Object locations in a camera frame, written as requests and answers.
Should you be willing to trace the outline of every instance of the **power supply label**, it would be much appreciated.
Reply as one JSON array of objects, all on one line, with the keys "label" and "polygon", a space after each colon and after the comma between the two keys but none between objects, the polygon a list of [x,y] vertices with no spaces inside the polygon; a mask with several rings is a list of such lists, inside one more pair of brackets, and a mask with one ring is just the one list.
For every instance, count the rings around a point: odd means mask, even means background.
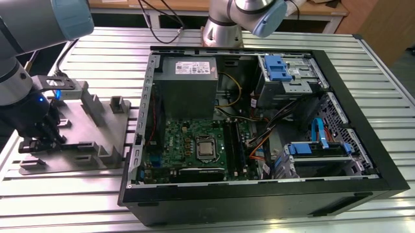
[{"label": "power supply label", "polygon": [[177,74],[210,74],[209,62],[178,62]]}]

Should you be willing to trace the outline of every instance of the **metal table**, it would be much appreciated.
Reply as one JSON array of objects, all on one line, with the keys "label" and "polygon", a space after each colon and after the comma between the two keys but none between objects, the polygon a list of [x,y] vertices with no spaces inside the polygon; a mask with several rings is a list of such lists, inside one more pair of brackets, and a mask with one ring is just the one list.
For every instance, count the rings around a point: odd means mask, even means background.
[{"label": "metal table", "polygon": [[[168,40],[177,30],[160,29]],[[334,217],[229,222],[207,225],[144,227],[127,208],[116,205],[122,169],[23,176],[14,133],[0,154],[0,229],[20,232],[413,232],[415,229],[415,106],[414,99],[363,40],[351,35],[275,33],[259,39],[243,34],[246,47],[325,50],[383,145],[409,180],[411,190],[371,201]],[[127,143],[134,140],[135,118],[150,46],[148,29],[96,28],[80,39],[62,68],[86,80],[104,100],[123,95],[132,102]],[[172,45],[199,46],[201,31],[187,30]]]}]

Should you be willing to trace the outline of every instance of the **yellow wire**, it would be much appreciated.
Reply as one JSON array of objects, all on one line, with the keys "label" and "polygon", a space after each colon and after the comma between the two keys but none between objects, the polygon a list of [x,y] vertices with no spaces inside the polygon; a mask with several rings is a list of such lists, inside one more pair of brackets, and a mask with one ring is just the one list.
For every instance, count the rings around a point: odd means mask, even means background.
[{"label": "yellow wire", "polygon": [[233,79],[233,81],[235,82],[235,84],[238,86],[238,89],[239,89],[238,99],[233,103],[226,104],[226,105],[217,105],[215,106],[215,108],[225,108],[225,107],[233,106],[241,100],[241,97],[242,97],[242,86],[239,85],[237,79],[230,74],[227,74],[226,72],[218,72],[218,74],[225,74],[230,79]]}]

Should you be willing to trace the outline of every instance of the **cpu socket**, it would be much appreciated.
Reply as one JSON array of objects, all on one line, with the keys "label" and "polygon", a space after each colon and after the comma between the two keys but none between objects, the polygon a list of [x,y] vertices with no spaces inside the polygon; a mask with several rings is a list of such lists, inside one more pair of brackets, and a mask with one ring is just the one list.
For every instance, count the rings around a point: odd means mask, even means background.
[{"label": "cpu socket", "polygon": [[202,161],[217,159],[217,140],[214,136],[201,135],[197,139],[197,158]]}]

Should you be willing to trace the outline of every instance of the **motherboard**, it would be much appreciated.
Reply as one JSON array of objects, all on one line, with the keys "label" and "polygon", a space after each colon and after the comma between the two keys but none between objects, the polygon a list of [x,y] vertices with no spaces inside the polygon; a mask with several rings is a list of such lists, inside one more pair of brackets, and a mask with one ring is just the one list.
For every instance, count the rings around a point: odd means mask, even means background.
[{"label": "motherboard", "polygon": [[251,138],[250,122],[226,120],[168,120],[163,153],[146,160],[146,183],[181,183],[221,179],[249,180],[257,175],[246,161],[245,144]]}]

